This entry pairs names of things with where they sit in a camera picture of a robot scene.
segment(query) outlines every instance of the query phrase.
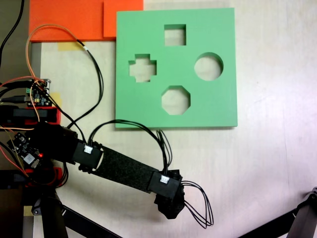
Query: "black cable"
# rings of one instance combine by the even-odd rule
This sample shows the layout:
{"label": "black cable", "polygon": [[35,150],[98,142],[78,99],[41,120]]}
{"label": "black cable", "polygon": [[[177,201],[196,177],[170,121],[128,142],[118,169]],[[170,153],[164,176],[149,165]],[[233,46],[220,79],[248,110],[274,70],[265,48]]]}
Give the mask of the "black cable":
{"label": "black cable", "polygon": [[[82,43],[80,40],[77,40],[79,44],[81,44],[83,47],[85,46],[84,43]],[[87,116],[89,113],[91,113],[98,105],[99,103],[101,102],[102,98],[103,98],[103,95],[104,95],[104,78],[103,78],[103,75],[101,73],[101,70],[98,66],[98,63],[97,61],[95,60],[95,58],[93,57],[93,55],[90,53],[89,50],[86,50],[88,55],[90,56],[92,62],[94,63],[94,66],[96,68],[96,72],[97,72],[97,76],[98,76],[98,84],[99,84],[99,98],[98,98],[98,101],[97,103],[92,107],[90,108],[88,111],[86,111],[84,114],[82,114],[79,118],[77,118],[74,122],[77,122],[79,121],[80,119],[82,119],[83,117]],[[73,125],[74,125],[74,122],[72,122],[71,124],[69,124],[67,126],[68,129],[70,129]]]}
{"label": "black cable", "polygon": [[157,131],[157,135],[155,135],[150,129],[148,129],[146,126],[138,123],[138,122],[134,122],[134,121],[129,121],[129,120],[122,120],[122,119],[115,119],[115,120],[111,120],[108,122],[105,122],[103,124],[100,124],[99,126],[97,126],[92,133],[90,134],[89,138],[88,138],[88,144],[92,146],[93,143],[93,139],[95,134],[97,133],[97,131],[103,127],[104,125],[107,124],[111,124],[111,123],[118,123],[118,124],[127,124],[127,125],[133,125],[136,126],[144,131],[146,131],[159,145],[159,147],[162,150],[162,155],[163,155],[163,164],[164,164],[164,168],[163,168],[163,175],[167,175],[167,171],[168,171],[168,162],[167,162],[167,157],[166,157],[166,152],[165,152],[165,148],[167,148],[166,143],[164,141],[163,135],[162,135],[162,131],[158,130]]}
{"label": "black cable", "polygon": [[22,17],[22,14],[23,14],[23,8],[24,8],[24,0],[21,1],[20,13],[19,13],[19,16],[18,16],[18,19],[17,19],[15,25],[10,30],[10,32],[8,33],[8,35],[5,37],[5,39],[3,40],[2,44],[1,44],[1,47],[0,47],[0,68],[1,68],[1,61],[2,61],[2,51],[4,49],[4,46],[5,46],[6,42],[8,41],[8,39],[10,38],[10,36],[12,35],[12,33],[14,32],[14,30],[16,29],[16,27],[18,26],[18,24],[19,24],[19,22],[21,20],[21,17]]}
{"label": "black cable", "polygon": [[74,123],[74,125],[78,128],[83,141],[85,142],[85,144],[87,144],[87,141],[85,139],[85,135],[83,133],[83,131],[80,129],[80,127],[76,124],[76,122],[66,113],[64,112],[60,106],[55,102],[55,100],[46,92],[46,90],[44,90],[43,88],[41,88],[40,86],[38,86],[38,84],[33,84],[34,86],[36,86],[39,89],[39,93],[42,94],[47,100],[49,100],[64,116],[66,116],[71,122]]}
{"label": "black cable", "polygon": [[10,156],[14,159],[16,165],[17,165],[19,168],[21,168],[21,166],[20,166],[20,164],[19,164],[17,158],[16,158],[15,155],[13,154],[13,152],[12,152],[5,144],[3,144],[1,141],[0,141],[0,146],[2,146],[2,147],[10,154]]}
{"label": "black cable", "polygon": [[0,92],[0,98],[3,97],[4,94],[6,94],[7,92],[9,92],[9,91],[11,91],[11,90],[13,90],[13,89],[15,89],[15,88],[6,88],[6,89],[2,90],[2,91]]}
{"label": "black cable", "polygon": [[213,213],[212,213],[211,205],[202,187],[200,187],[195,182],[187,181],[187,180],[182,181],[181,184],[183,186],[195,187],[201,191],[205,200],[205,217],[203,217],[189,202],[185,201],[185,206],[187,207],[189,212],[192,214],[192,216],[195,218],[195,220],[201,227],[206,229],[207,227],[213,226],[214,222],[213,222]]}
{"label": "black cable", "polygon": [[62,186],[64,186],[67,183],[68,175],[69,175],[68,168],[67,168],[66,162],[64,162],[63,176],[62,176],[61,180],[58,182],[58,183],[61,182],[61,185],[58,185],[56,188],[62,187]]}
{"label": "black cable", "polygon": [[167,145],[165,143],[165,140],[164,140],[164,146],[167,150],[167,153],[168,153],[168,157],[169,157],[169,160],[168,160],[168,163],[167,163],[167,166],[170,166],[172,164],[172,161],[173,161],[173,153],[172,153],[172,148],[170,146],[170,143],[165,135],[165,133],[161,130],[161,133],[163,134],[163,136],[165,137],[165,140],[167,141],[167,144],[168,144],[168,148],[167,148]]}

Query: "wire bundle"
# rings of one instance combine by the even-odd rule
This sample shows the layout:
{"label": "wire bundle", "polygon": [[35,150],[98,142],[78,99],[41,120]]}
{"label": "wire bundle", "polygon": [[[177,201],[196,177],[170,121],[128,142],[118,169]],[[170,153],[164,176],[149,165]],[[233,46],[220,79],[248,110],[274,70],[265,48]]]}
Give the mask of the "wire bundle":
{"label": "wire bundle", "polygon": [[107,124],[112,124],[112,123],[133,125],[133,126],[136,126],[140,129],[146,131],[158,143],[159,147],[162,150],[163,164],[164,164],[163,175],[165,175],[165,176],[167,175],[168,167],[170,166],[170,164],[172,163],[172,160],[173,160],[173,154],[172,154],[172,150],[171,150],[170,144],[168,142],[168,139],[167,139],[166,135],[164,134],[164,132],[161,130],[157,130],[157,135],[155,135],[149,128],[147,128],[146,126],[144,126],[138,122],[115,119],[115,120],[111,120],[111,121],[102,123],[99,126],[97,126],[93,130],[93,132],[90,134],[89,139],[88,139],[88,144],[90,146],[92,146],[94,136],[96,135],[97,131],[101,127],[103,127],[104,125],[107,125]]}
{"label": "wire bundle", "polygon": [[202,192],[204,200],[205,200],[205,217],[203,217],[189,202],[185,200],[185,207],[189,210],[192,216],[195,218],[197,223],[204,229],[207,227],[213,226],[213,214],[209,199],[205,193],[205,191],[200,187],[197,183],[192,181],[184,180],[181,182],[183,186],[195,187]]}
{"label": "wire bundle", "polygon": [[[95,58],[93,57],[93,55],[90,53],[90,51],[88,50],[88,48],[80,41],[77,39],[77,42],[87,51],[87,53],[89,54],[91,60],[93,61],[94,63],[94,66],[95,66],[95,69],[96,69],[96,72],[97,72],[97,76],[98,76],[98,84],[99,84],[99,98],[98,98],[98,101],[97,103],[92,107],[90,108],[88,111],[86,111],[84,114],[82,114],[79,118],[77,118],[74,122],[77,122],[79,121],[81,118],[87,116],[89,113],[91,113],[98,105],[99,103],[101,102],[102,98],[103,98],[103,95],[104,95],[104,78],[103,78],[103,75],[101,73],[101,70],[97,64],[97,61],[95,60]],[[67,126],[68,129],[70,129],[73,125],[74,125],[74,122],[72,122],[71,124],[69,124]]]}

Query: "square hole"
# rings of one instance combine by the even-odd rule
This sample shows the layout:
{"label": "square hole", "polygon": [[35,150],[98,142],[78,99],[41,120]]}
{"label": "square hole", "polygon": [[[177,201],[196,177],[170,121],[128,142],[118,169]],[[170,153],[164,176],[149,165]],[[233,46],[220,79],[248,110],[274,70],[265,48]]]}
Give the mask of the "square hole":
{"label": "square hole", "polygon": [[165,46],[186,45],[186,25],[164,25]]}

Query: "orange foam sheet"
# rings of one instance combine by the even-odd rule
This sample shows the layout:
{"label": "orange foam sheet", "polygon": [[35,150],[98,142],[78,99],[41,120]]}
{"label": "orange foam sheet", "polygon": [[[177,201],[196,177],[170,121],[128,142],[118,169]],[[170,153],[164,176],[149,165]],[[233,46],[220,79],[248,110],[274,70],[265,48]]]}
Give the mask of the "orange foam sheet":
{"label": "orange foam sheet", "polygon": [[[143,0],[30,0],[29,33],[42,24],[58,24],[81,41],[115,40],[116,12],[133,10],[143,10]],[[31,41],[74,39],[63,30],[45,28],[36,32]]]}
{"label": "orange foam sheet", "polygon": [[104,3],[104,38],[116,39],[116,20],[118,11],[142,11],[143,0],[105,0]]}

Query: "tabletop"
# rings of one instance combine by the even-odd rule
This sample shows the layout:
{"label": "tabletop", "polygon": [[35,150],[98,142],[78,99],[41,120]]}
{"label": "tabletop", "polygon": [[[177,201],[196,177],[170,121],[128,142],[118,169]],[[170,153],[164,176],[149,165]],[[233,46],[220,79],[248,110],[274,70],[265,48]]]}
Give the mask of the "tabletop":
{"label": "tabletop", "polygon": [[[214,226],[202,229],[184,209],[167,220],[155,195],[69,167],[58,189],[66,206],[124,238],[236,238],[294,209],[316,186],[317,1],[145,0],[145,10],[235,8],[238,126],[168,129],[171,169],[200,184],[210,199]],[[101,104],[79,126],[86,135],[114,119],[115,42],[87,42],[105,81]],[[73,118],[97,101],[94,66],[84,51],[41,45],[41,78],[52,80],[61,107]],[[68,120],[62,118],[62,125]],[[138,130],[103,127],[103,145],[161,169],[154,140]],[[185,188],[203,210],[203,197]],[[43,237],[36,217],[34,237]]]}

